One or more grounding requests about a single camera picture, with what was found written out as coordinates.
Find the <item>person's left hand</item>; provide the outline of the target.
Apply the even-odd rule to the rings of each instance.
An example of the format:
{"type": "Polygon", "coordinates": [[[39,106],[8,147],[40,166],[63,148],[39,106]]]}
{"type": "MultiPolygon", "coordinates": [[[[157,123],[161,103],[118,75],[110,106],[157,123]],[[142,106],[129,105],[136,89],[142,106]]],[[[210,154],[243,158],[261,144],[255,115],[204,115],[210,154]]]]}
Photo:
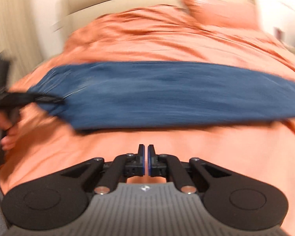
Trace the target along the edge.
{"type": "Polygon", "coordinates": [[[21,117],[17,118],[15,123],[12,123],[5,113],[0,112],[0,128],[6,132],[6,136],[0,141],[1,147],[4,151],[11,150],[18,139],[18,122],[21,117]]]}

